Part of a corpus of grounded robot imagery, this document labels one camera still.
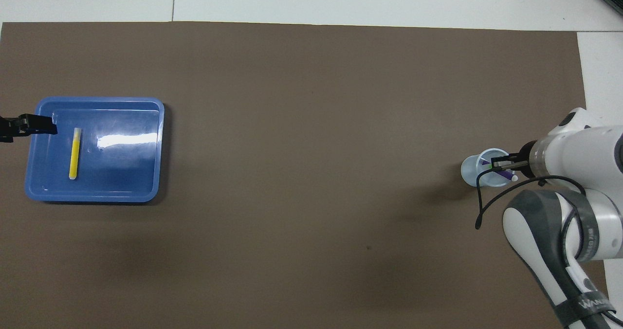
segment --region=plastic cup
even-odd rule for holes
[[[472,187],[476,187],[476,177],[487,169],[491,168],[491,158],[498,158],[499,156],[506,156],[507,152],[502,149],[493,147],[481,152],[478,155],[472,155],[465,159],[461,164],[461,176],[466,183]],[[507,170],[506,172],[490,172],[480,178],[481,187],[504,187],[511,181],[516,181],[517,178],[514,175],[514,171]]]

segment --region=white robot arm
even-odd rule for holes
[[[528,178],[563,176],[585,188],[583,195],[550,178],[561,189],[520,192],[504,212],[504,232],[563,327],[617,328],[614,308],[578,262],[623,257],[623,126],[604,127],[576,108],[548,136],[502,160],[523,165]]]

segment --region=brown mat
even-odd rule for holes
[[[0,145],[2,328],[558,327],[458,167],[584,105],[575,33],[5,23],[0,94],[167,105],[148,205],[30,201]]]

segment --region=yellow marker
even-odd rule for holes
[[[73,143],[72,143],[72,159],[69,161],[69,179],[75,180],[78,176],[78,154],[80,153],[80,134],[82,130],[80,128],[73,129]]]

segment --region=white table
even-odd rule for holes
[[[577,31],[586,105],[623,124],[623,17],[601,0],[0,0],[0,22],[172,20]],[[605,272],[623,309],[623,260]]]

